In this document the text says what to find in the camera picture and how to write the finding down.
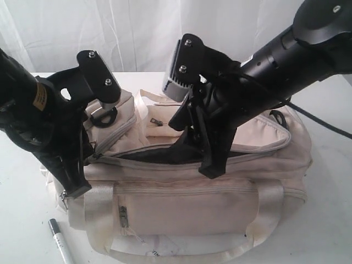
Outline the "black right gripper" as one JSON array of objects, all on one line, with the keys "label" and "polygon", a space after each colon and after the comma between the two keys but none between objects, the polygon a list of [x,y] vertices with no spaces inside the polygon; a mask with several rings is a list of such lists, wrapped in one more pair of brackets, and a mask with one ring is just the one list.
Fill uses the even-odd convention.
[{"label": "black right gripper", "polygon": [[168,125],[182,131],[181,146],[203,154],[198,171],[209,179],[225,174],[230,151],[261,153],[273,151],[274,136],[264,136],[258,128],[245,129],[234,142],[237,128],[271,108],[272,99],[258,86],[244,86],[238,80],[202,83],[191,87]]}]

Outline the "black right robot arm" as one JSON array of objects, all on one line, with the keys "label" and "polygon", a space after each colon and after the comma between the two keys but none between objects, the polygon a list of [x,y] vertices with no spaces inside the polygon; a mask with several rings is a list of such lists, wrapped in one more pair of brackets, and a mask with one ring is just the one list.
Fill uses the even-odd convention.
[{"label": "black right robot arm", "polygon": [[291,104],[309,85],[351,73],[351,1],[304,1],[293,23],[246,63],[185,34],[172,57],[164,93],[180,108],[169,126],[181,131],[177,161],[201,161],[210,179],[223,175],[238,127],[262,112]]}]

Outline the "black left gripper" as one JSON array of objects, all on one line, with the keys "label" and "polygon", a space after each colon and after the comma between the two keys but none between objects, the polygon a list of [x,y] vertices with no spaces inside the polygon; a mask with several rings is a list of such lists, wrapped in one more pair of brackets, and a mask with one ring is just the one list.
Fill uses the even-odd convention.
[{"label": "black left gripper", "polygon": [[31,152],[61,183],[67,197],[89,190],[86,159],[96,142],[83,128],[85,108],[57,106],[52,89],[34,76],[1,77],[1,130],[21,149]]}]

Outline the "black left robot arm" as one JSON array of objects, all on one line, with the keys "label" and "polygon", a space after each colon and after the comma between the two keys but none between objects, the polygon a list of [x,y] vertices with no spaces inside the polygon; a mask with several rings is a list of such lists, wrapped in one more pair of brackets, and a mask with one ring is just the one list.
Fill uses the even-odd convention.
[{"label": "black left robot arm", "polygon": [[84,159],[93,153],[83,123],[87,102],[63,98],[59,72],[35,78],[13,57],[1,52],[1,131],[32,153],[61,183],[66,196],[91,189]]}]

